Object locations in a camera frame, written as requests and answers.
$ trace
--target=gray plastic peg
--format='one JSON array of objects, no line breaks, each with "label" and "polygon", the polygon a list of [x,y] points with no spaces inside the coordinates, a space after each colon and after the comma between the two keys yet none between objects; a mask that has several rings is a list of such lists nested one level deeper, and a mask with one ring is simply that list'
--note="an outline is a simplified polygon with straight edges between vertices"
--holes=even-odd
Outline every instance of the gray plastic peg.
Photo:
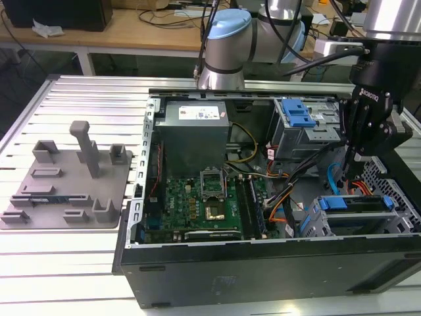
[{"label": "gray plastic peg", "polygon": [[70,126],[70,134],[78,140],[91,177],[97,178],[99,175],[98,154],[95,152],[95,148],[92,147],[91,140],[87,134],[88,130],[89,123],[85,120],[74,120]]}]

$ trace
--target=floor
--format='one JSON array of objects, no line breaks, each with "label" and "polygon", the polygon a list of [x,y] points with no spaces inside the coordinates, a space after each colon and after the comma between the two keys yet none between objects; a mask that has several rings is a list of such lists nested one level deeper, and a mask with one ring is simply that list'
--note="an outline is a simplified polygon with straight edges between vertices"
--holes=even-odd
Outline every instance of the floor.
[{"label": "floor", "polygon": [[[73,53],[30,51],[34,58],[49,74],[82,74],[78,60]],[[23,51],[21,63],[13,65],[6,61],[0,50],[0,137],[10,128],[19,114],[31,100],[45,80],[38,66]],[[195,59],[179,57],[152,57],[130,55],[94,55],[93,62],[98,76],[147,76],[191,78]],[[270,64],[247,63],[244,67],[246,80],[276,80],[280,74],[293,65],[276,67]],[[330,66],[312,69],[306,74],[307,82],[348,83],[350,68]],[[421,92],[412,92],[404,101],[411,112],[420,104]]]}]

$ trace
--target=motherboard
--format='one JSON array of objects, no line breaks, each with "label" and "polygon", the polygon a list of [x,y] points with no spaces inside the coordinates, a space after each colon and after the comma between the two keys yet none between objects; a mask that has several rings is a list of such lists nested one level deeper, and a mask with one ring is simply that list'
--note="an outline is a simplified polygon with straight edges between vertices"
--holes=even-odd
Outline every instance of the motherboard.
[{"label": "motherboard", "polygon": [[[159,239],[171,242],[188,238],[197,241],[207,236],[205,232],[230,232],[235,240],[261,236],[264,232],[261,207],[268,196],[264,179],[229,176],[222,179],[220,183],[217,177],[205,181],[199,177],[167,178],[162,219],[160,223],[156,219],[148,221],[147,235],[152,235],[152,239],[160,235]],[[218,192],[218,197],[210,196],[209,192]]]}]

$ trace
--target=blue cable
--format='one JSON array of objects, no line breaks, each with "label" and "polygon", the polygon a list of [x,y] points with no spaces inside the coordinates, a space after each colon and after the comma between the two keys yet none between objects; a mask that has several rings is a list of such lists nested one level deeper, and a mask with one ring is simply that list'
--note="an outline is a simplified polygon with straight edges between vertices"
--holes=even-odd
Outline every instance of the blue cable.
[{"label": "blue cable", "polygon": [[332,175],[332,169],[336,166],[340,166],[340,163],[332,163],[329,167],[328,167],[328,180],[329,180],[329,184],[330,187],[332,188],[332,191],[334,192],[334,194],[336,196],[338,196],[340,194],[339,190],[337,189],[335,180],[334,180],[334,176]]}]

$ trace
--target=yellow cable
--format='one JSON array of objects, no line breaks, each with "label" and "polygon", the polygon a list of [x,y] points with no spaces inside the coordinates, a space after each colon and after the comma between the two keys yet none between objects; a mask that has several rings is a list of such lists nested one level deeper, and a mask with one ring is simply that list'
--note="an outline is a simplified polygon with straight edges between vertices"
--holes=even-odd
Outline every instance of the yellow cable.
[{"label": "yellow cable", "polygon": [[371,189],[368,187],[367,183],[365,183],[364,181],[360,181],[360,183],[362,183],[362,185],[367,189],[367,191],[372,196],[373,195],[373,192],[371,192]]},{"label": "yellow cable", "polygon": [[237,160],[227,160],[226,163],[247,163],[250,160],[252,160],[255,155],[257,154],[257,142],[256,139],[253,137],[253,135],[248,131],[248,129],[246,129],[244,126],[233,122],[233,125],[237,125],[238,127],[240,127],[248,136],[250,136],[250,138],[253,140],[253,143],[255,145],[255,150],[253,151],[253,153],[251,154],[250,157],[244,158],[244,159],[237,159]]}]

